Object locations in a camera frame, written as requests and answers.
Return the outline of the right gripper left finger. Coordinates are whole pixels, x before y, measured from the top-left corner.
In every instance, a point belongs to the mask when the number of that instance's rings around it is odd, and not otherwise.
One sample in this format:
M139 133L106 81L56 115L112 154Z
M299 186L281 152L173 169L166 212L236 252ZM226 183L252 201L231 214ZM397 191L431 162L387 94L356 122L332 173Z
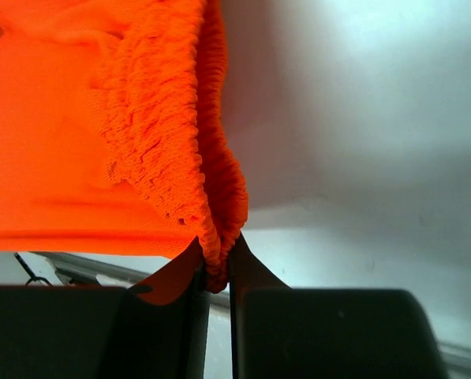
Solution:
M201 378L198 242L131 286L0 286L0 378Z

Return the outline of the orange shorts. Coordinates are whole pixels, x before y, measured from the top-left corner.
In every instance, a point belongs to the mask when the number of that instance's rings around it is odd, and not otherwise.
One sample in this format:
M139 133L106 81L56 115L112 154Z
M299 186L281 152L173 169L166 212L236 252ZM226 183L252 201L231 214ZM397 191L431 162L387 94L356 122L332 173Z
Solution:
M0 251L177 257L248 216L217 1L0 1Z

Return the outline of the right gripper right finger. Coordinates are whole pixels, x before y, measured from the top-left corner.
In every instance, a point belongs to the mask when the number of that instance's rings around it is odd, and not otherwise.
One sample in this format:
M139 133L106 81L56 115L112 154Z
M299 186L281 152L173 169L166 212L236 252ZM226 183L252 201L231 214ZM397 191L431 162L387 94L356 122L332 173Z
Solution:
M236 378L445 378L425 311L401 289L291 288L239 238L229 254Z

